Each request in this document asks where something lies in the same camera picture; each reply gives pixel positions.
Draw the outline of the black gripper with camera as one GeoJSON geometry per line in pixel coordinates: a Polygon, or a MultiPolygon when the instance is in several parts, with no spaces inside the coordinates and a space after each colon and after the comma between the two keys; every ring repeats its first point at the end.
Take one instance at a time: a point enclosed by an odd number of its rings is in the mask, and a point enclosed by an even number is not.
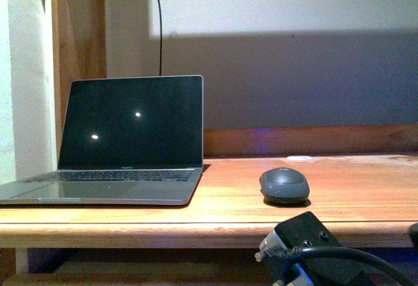
{"type": "Polygon", "coordinates": [[[257,261],[268,268],[275,285],[371,285],[364,269],[352,260],[304,259],[289,264],[267,255],[295,247],[340,247],[341,243],[311,212],[278,223],[260,243],[257,261]]]}

